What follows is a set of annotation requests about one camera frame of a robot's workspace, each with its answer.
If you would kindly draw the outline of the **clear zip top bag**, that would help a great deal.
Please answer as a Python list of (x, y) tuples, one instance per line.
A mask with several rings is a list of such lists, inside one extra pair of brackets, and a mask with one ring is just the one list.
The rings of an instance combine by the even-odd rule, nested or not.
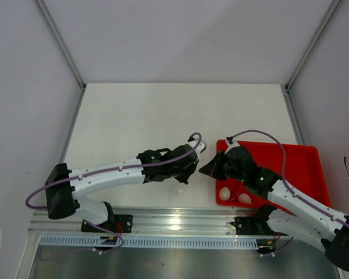
[(187, 184), (173, 184), (170, 188), (170, 194), (172, 197), (179, 198), (187, 193), (190, 188)]

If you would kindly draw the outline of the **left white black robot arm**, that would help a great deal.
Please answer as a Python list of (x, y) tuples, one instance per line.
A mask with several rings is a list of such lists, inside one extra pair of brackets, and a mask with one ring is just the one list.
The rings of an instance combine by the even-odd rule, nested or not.
[(66, 163), (57, 164), (45, 182), (46, 209), (51, 220), (75, 216), (93, 223), (107, 233), (115, 225), (108, 202), (96, 202), (88, 195), (112, 187), (163, 182), (174, 178), (187, 184), (195, 172), (206, 146), (191, 141), (170, 150), (147, 150), (121, 164), (102, 169), (70, 170)]

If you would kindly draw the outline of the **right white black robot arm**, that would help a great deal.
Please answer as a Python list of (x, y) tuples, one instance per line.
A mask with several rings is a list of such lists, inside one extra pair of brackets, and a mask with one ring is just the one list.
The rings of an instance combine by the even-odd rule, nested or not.
[(260, 234), (270, 231), (290, 235), (323, 252), (336, 267), (349, 272), (349, 215), (304, 194), (287, 182), (284, 174), (258, 166), (245, 147), (232, 145), (221, 151), (200, 173), (219, 181), (241, 181), (246, 189), (269, 201), (254, 220)]

